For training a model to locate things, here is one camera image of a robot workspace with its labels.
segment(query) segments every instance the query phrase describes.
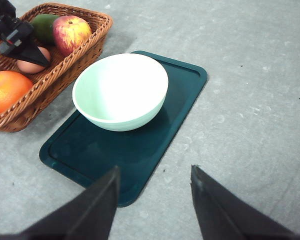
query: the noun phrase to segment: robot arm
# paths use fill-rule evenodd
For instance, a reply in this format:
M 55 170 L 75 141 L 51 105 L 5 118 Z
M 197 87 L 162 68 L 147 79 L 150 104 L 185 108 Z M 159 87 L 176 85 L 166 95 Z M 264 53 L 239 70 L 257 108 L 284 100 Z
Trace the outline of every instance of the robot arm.
M 4 56 L 48 66 L 49 61 L 33 40 L 33 26 L 16 17 L 16 8 L 8 0 L 0 0 L 0 53 Z

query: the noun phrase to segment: basket rim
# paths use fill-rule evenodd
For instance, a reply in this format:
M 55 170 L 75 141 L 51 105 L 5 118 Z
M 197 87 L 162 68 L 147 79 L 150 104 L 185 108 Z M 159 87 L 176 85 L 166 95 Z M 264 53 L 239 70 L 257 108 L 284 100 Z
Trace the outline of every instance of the basket rim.
M 77 11 L 88 12 L 91 14 L 99 15 L 103 18 L 104 22 L 89 36 L 89 38 L 83 42 L 77 49 L 75 49 L 70 55 L 65 57 L 63 61 L 57 64 L 49 73 L 47 73 L 44 77 L 38 80 L 32 88 L 21 97 L 18 102 L 14 103 L 10 108 L 6 111 L 0 113 L 0 128 L 6 124 L 8 124 L 11 120 L 17 117 L 22 111 L 27 108 L 30 104 L 32 104 L 36 99 L 31 98 L 31 95 L 34 92 L 43 93 L 51 84 L 53 84 L 59 76 L 65 73 L 79 58 L 85 55 L 85 53 L 94 46 L 102 37 L 104 37 L 113 24 L 113 19 L 106 13 L 89 10 L 86 8 L 81 8 L 77 6 L 55 3 L 55 2 L 47 2 L 39 4 L 32 9 L 25 12 L 20 19 L 23 20 L 26 15 L 30 14 L 31 11 L 36 11 L 38 8 L 44 7 L 61 7 L 67 9 L 74 9 Z

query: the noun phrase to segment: white bowl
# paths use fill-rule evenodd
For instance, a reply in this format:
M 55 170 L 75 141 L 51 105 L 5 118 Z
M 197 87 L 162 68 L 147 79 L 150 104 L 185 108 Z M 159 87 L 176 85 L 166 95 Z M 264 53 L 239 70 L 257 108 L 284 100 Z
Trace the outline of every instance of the white bowl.
M 111 131 L 129 131 L 153 119 L 168 90 L 164 67 L 151 57 L 122 53 L 87 67 L 72 89 L 76 109 Z

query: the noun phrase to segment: orange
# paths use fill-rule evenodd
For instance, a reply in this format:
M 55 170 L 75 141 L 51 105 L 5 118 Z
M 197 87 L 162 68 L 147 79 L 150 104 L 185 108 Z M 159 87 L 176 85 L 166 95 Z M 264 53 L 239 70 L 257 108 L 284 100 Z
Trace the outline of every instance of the orange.
M 33 86 L 29 78 L 16 71 L 0 71 L 0 113 L 9 109 Z

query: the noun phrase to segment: bowl rim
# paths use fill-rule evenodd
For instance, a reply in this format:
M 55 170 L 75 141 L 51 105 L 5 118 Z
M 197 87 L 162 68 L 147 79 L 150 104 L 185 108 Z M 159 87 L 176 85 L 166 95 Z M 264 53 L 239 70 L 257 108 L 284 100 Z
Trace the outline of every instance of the bowl rim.
M 156 63 L 155 64 L 158 64 L 158 67 L 161 68 L 164 73 L 164 78 L 165 78 L 165 90 L 163 91 L 164 92 L 164 95 L 159 99 L 159 101 L 155 104 L 155 106 L 151 109 L 149 109 L 146 113 L 144 114 L 140 114 L 136 117 L 133 117 L 133 118 L 130 118 L 130 119 L 124 119 L 124 120 L 117 120 L 117 119 L 103 119 L 103 118 L 98 118 L 98 117 L 95 117 L 95 116 L 92 116 L 88 113 L 86 113 L 78 104 L 77 100 L 76 100 L 76 89 L 77 89 L 77 85 L 78 85 L 78 82 L 80 81 L 80 79 L 82 79 L 82 76 L 87 72 L 89 71 L 91 68 L 93 68 L 95 65 L 99 64 L 100 62 L 103 62 L 103 61 L 106 61 L 108 60 L 109 58 L 112 58 L 114 56 L 119 56 L 119 55 L 138 55 L 138 56 L 142 56 L 142 58 L 147 58 L 147 59 L 150 59 L 151 61 L 155 61 Z M 73 88 L 72 88 L 72 102 L 74 103 L 74 106 L 75 108 L 83 115 L 85 116 L 87 119 L 91 120 L 91 121 L 94 121 L 94 122 L 99 122 L 99 123 L 105 123 L 105 124 L 121 124 L 121 123 L 127 123 L 127 122 L 130 122 L 130 121 L 133 121 L 133 120 L 136 120 L 136 119 L 139 119 L 141 118 L 142 116 L 148 114 L 149 112 L 151 112 L 153 109 L 155 109 L 161 102 L 163 99 L 166 98 L 166 95 L 167 95 L 167 92 L 168 92 L 168 87 L 169 87 L 169 78 L 168 78 L 168 74 L 167 74 L 167 71 L 165 70 L 165 68 L 155 59 L 153 59 L 152 57 L 149 57 L 149 56 L 145 56 L 145 55 L 142 55 L 142 54 L 138 54 L 138 53 L 119 53 L 119 54 L 114 54 L 114 55 L 110 55 L 110 56 L 107 56 L 107 57 L 104 57 L 96 62 L 94 62 L 93 64 L 91 64 L 90 66 L 88 66 L 85 70 L 82 71 L 82 73 L 77 77 L 77 79 L 75 80 L 75 83 L 73 85 Z

